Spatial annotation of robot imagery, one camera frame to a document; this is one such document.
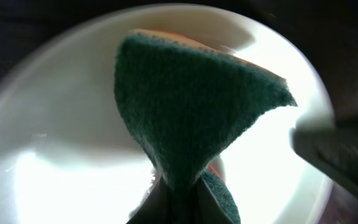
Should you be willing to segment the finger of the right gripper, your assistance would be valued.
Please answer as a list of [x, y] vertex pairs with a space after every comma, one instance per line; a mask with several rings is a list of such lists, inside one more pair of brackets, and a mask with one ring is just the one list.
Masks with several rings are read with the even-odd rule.
[[291, 146], [358, 199], [358, 127], [293, 129]]

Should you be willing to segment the green yellow sponge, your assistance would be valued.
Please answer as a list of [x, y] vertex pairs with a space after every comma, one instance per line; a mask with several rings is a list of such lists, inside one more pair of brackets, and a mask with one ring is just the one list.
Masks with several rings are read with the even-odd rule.
[[120, 43], [114, 96], [128, 131], [172, 194], [172, 223], [194, 223], [203, 179], [229, 223], [237, 205], [208, 165], [264, 113], [296, 101], [284, 78], [193, 40], [133, 30]]

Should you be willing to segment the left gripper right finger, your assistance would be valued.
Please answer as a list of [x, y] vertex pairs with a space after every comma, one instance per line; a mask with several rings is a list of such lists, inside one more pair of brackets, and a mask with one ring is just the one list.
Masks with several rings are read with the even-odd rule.
[[195, 214], [196, 224], [229, 224], [229, 218], [223, 212], [207, 183], [199, 179], [195, 185]]

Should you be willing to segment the light blue plate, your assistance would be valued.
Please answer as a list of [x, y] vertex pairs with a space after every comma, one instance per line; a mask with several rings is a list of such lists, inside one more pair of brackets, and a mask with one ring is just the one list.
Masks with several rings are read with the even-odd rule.
[[282, 76], [297, 107], [263, 115], [215, 162], [243, 223], [317, 223], [332, 180], [299, 158], [290, 130], [330, 128], [318, 73], [248, 17], [193, 4], [93, 19], [32, 54], [0, 84], [0, 223], [125, 223], [152, 181], [114, 101], [115, 50], [131, 29], [174, 32]]

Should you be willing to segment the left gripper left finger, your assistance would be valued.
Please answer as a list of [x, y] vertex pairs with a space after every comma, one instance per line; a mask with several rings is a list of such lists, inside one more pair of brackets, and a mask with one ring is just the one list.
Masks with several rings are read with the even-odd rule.
[[126, 224], [171, 224], [172, 194], [160, 178], [149, 196]]

